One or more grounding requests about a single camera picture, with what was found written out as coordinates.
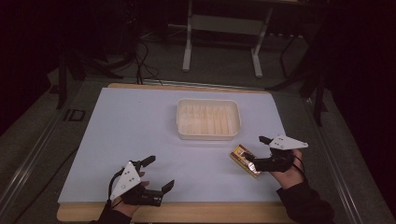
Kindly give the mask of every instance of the black sleeve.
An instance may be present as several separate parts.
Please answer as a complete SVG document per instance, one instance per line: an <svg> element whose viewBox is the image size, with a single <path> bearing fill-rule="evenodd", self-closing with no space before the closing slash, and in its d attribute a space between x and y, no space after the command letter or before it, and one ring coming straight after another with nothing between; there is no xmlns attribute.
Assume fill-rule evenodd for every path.
<svg viewBox="0 0 396 224"><path fill-rule="evenodd" d="M277 194L293 221L304 224L333 223L332 206L321 200L308 183L304 182L286 190L279 189Z"/></svg>
<svg viewBox="0 0 396 224"><path fill-rule="evenodd" d="M104 210L97 221L90 224L130 224L131 218L115 210Z"/></svg>

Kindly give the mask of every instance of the white plastic container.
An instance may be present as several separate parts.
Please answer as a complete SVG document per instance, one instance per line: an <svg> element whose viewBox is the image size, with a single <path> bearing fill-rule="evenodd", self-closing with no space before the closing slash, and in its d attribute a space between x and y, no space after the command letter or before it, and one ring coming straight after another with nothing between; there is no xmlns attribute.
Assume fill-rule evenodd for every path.
<svg viewBox="0 0 396 224"><path fill-rule="evenodd" d="M181 139L232 140L239 132L238 105L231 100L181 99L177 129Z"/></svg>

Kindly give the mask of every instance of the gold package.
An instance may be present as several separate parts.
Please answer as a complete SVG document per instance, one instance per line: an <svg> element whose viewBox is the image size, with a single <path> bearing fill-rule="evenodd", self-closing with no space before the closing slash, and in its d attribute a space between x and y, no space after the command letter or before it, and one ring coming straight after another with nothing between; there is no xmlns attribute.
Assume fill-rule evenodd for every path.
<svg viewBox="0 0 396 224"><path fill-rule="evenodd" d="M242 168L244 168L244 170L246 170L248 173L250 173L253 177L256 178L257 176L259 176L261 172L256 171L254 164L251 161L245 159L245 157L243 156L244 153L250 154L253 157L255 157L253 153L251 153L249 150L244 148L242 145L236 147L233 150L233 152L231 152L230 157L231 159L236 161L236 163L238 163Z"/></svg>

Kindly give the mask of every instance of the human hand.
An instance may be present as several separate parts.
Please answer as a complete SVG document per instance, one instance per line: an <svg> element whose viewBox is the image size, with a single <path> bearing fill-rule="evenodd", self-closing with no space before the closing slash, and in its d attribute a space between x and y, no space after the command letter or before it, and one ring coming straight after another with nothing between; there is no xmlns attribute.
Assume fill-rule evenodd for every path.
<svg viewBox="0 0 396 224"><path fill-rule="evenodd" d="M299 149L293 149L294 156L298 159L294 159L294 164L300 169L303 170L303 165L301 163L301 159L303 153ZM291 166L290 169L286 172L270 172L270 174L279 182L280 187L282 189L289 189L297 184L304 182L304 177L301 172Z"/></svg>
<svg viewBox="0 0 396 224"><path fill-rule="evenodd" d="M145 172L139 172L140 177L145 175ZM142 181L140 183L143 187L146 187L149 184L149 181ZM111 204L113 210L119 211L123 213L127 217L132 217L134 212L140 207L140 205L131 205L128 203L124 203L121 197L116 198Z"/></svg>

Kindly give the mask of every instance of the hand-mounted device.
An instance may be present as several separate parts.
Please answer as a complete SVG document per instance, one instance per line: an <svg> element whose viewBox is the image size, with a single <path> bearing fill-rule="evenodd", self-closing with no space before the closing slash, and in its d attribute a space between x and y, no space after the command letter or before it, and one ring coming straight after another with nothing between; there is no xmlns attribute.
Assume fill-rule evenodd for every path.
<svg viewBox="0 0 396 224"><path fill-rule="evenodd" d="M161 190L146 189L142 186L139 172L140 168L146 167L155 161L155 156L149 156L142 161L129 161L110 181L108 187L108 200L121 197L124 203L132 205L161 206L163 195L169 192L175 185L175 180L170 181ZM120 176L116 187L112 190L114 180Z"/></svg>
<svg viewBox="0 0 396 224"><path fill-rule="evenodd" d="M253 162L256 171L261 172L286 172L294 162L292 149L308 147L307 143L300 142L290 137L280 135L274 139L264 136L259 137L260 141L268 145L271 150L271 157L258 159L251 154L244 153L243 156Z"/></svg>

